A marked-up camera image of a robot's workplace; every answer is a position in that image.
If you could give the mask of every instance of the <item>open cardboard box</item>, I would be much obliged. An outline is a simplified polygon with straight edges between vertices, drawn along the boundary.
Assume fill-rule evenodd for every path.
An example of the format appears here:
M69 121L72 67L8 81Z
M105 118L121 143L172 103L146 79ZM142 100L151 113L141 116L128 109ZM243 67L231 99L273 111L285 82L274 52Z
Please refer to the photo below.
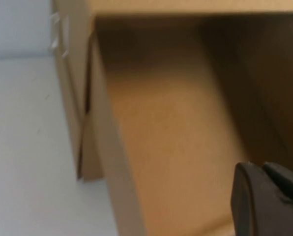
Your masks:
M227 235L236 163L293 169L293 2L176 2L57 2L79 176L121 236Z

